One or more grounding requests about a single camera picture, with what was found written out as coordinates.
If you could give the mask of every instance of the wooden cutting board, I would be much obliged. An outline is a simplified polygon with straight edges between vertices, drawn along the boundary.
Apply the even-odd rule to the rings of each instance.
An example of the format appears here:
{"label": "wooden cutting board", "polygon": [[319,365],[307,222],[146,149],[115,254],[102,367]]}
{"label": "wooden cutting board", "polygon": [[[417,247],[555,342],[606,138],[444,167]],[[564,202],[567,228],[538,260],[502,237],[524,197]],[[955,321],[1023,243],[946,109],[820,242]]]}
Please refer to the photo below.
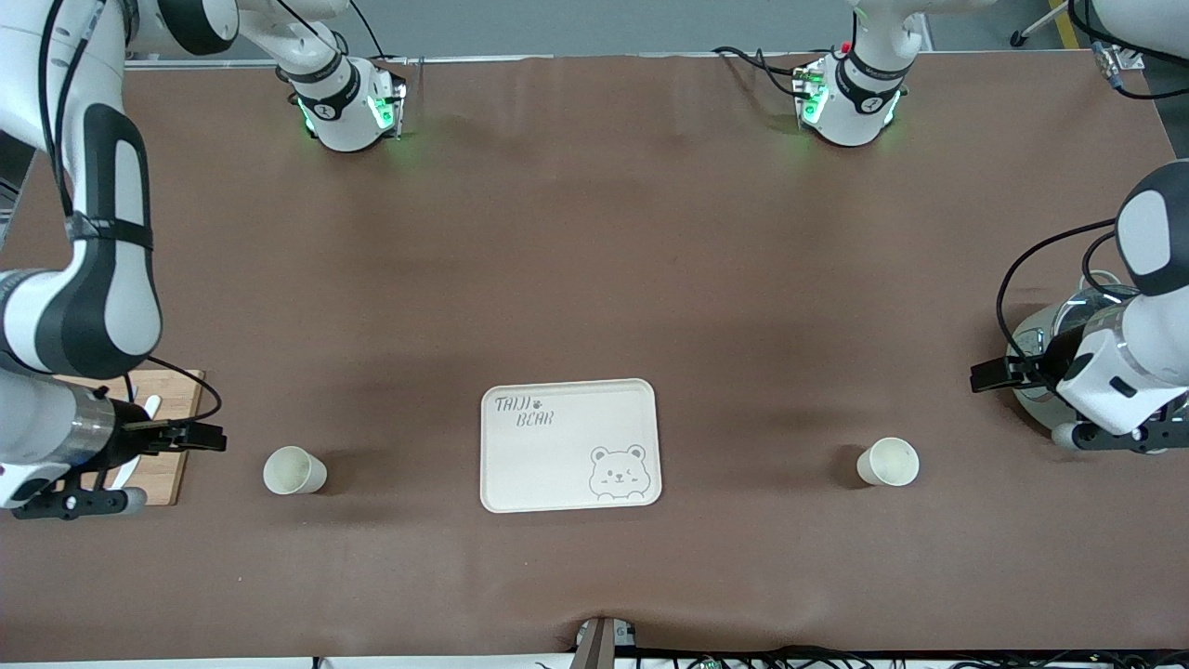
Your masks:
{"label": "wooden cutting board", "polygon": [[[206,373],[189,371],[199,379],[206,379]],[[158,421],[170,418],[187,418],[197,414],[199,402],[202,399],[202,386],[194,381],[170,372],[168,370],[138,370],[130,374],[132,385],[137,389],[137,404],[145,405],[152,396],[161,397],[161,409],[157,410]],[[112,397],[126,399],[127,389],[122,379],[108,381],[96,381],[94,379],[77,379],[74,377],[57,377],[59,381],[77,384],[88,389],[107,386]],[[125,484],[128,488],[141,488],[147,496],[149,506],[172,506],[177,504],[177,491],[182,485],[182,471],[185,468],[185,453],[161,454],[157,456],[144,456],[137,465],[136,471]],[[115,481],[117,473],[107,474],[107,485]],[[94,476],[84,476],[83,485],[90,486]]]}

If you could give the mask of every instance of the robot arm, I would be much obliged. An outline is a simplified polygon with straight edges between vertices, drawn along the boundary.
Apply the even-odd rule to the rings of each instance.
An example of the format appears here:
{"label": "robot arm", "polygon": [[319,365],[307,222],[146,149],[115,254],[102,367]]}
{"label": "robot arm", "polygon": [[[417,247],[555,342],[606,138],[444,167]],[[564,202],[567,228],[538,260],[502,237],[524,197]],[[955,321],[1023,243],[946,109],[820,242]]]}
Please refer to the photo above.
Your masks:
{"label": "robot arm", "polygon": [[334,151],[359,151],[400,137],[404,80],[345,56],[334,46],[334,33],[317,23],[345,12],[348,0],[240,0],[239,6],[240,33],[277,61],[297,91],[310,134]]}
{"label": "robot arm", "polygon": [[[74,257],[62,270],[0,272],[0,507],[71,518],[88,513],[86,501],[95,503],[90,513],[136,507],[127,492],[78,488],[84,472],[176,450],[178,442],[221,448],[219,436],[196,437],[201,425],[126,430],[147,419],[143,410],[44,374],[111,379],[157,346],[149,172],[144,141],[122,111],[125,48],[130,37],[143,37],[175,48],[166,50],[185,50],[183,43],[191,52],[226,49],[238,15],[233,0],[0,0],[0,62],[7,68],[0,130],[46,152],[39,68],[51,12],[45,94],[50,109],[67,94],[62,135],[54,140],[74,185],[65,221]],[[65,91],[67,64],[83,39]],[[67,487],[54,493],[59,479]],[[50,504],[59,498],[77,509]]]}
{"label": "robot arm", "polygon": [[[12,74],[0,81],[0,128],[45,151],[37,57],[50,2],[29,10],[20,0],[7,5],[0,10],[6,24],[0,26],[0,62]],[[51,63],[70,61],[96,6],[63,4],[58,30],[77,37],[55,39]],[[5,362],[30,371],[111,379],[139,365],[161,336],[145,147],[120,97],[125,11],[119,1],[100,8],[67,100],[63,137],[57,138],[74,183],[74,213],[67,220],[74,258],[59,271],[0,273],[0,352],[8,354]],[[63,69],[51,64],[51,109]]]}
{"label": "robot arm", "polygon": [[1189,58],[1189,4],[1181,0],[1094,0],[1099,20],[1120,43]]}
{"label": "robot arm", "polygon": [[1140,181],[1115,228],[1140,294],[1086,324],[1057,392],[1120,436],[1189,391],[1189,162],[1170,163]]}
{"label": "robot arm", "polygon": [[875,139],[900,99],[900,84],[924,37],[908,20],[917,13],[958,13],[995,0],[847,0],[855,12],[849,52],[829,53],[795,75],[803,125],[829,141],[860,146]]}

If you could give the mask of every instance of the gray floor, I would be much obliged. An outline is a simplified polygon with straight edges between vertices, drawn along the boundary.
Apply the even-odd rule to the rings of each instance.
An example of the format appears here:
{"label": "gray floor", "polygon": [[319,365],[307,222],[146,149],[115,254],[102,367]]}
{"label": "gray floor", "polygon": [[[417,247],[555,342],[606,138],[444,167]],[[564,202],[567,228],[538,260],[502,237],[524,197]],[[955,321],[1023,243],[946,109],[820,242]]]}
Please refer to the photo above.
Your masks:
{"label": "gray floor", "polygon": [[[709,51],[734,45],[747,50],[805,51],[850,37],[843,0],[357,0],[383,49],[407,57],[508,55],[596,56]],[[981,12],[933,15],[933,46],[940,51],[1008,49],[1008,37],[1049,10],[1046,0],[1000,0]],[[375,46],[353,12],[326,21],[352,52]],[[1037,32],[1026,49],[1059,49],[1056,27]],[[239,40],[214,59],[263,58]],[[1150,62],[1155,90],[1189,86],[1189,72]],[[1159,105],[1174,149],[1189,157],[1189,95]],[[29,164],[27,146],[0,134],[0,179],[19,184]],[[0,187],[0,241],[4,210],[12,197]]]}

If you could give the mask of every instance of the table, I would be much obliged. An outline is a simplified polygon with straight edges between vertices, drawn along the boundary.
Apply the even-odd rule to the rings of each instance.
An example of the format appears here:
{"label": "table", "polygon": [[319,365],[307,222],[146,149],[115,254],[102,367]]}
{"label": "table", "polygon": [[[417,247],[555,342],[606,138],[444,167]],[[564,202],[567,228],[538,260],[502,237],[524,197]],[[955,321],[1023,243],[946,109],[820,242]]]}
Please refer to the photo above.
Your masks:
{"label": "table", "polygon": [[[855,150],[738,61],[402,71],[408,135],[357,154],[271,71],[130,74],[158,354],[209,371],[229,446],[176,507],[0,522],[4,659],[533,652],[596,614],[693,649],[1189,645],[1187,454],[1065,454],[967,385],[1012,259],[1171,158],[1089,55],[923,56]],[[62,265],[57,221],[42,162],[0,263]],[[656,505],[480,507],[487,389],[630,377]],[[861,488],[888,435],[919,480]],[[285,444],[325,496],[265,491]]]}

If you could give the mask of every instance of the white paper cup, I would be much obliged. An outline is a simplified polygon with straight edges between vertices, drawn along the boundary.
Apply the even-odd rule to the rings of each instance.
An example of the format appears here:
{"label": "white paper cup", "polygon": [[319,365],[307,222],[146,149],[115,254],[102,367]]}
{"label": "white paper cup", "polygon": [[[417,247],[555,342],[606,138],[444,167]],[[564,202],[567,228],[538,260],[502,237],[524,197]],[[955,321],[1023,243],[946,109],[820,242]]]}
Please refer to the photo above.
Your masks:
{"label": "white paper cup", "polygon": [[912,444],[885,437],[858,456],[858,475],[872,486],[907,486],[920,472]]}
{"label": "white paper cup", "polygon": [[285,447],[264,463],[264,485],[278,496],[313,493],[326,484],[326,466],[300,447]]}

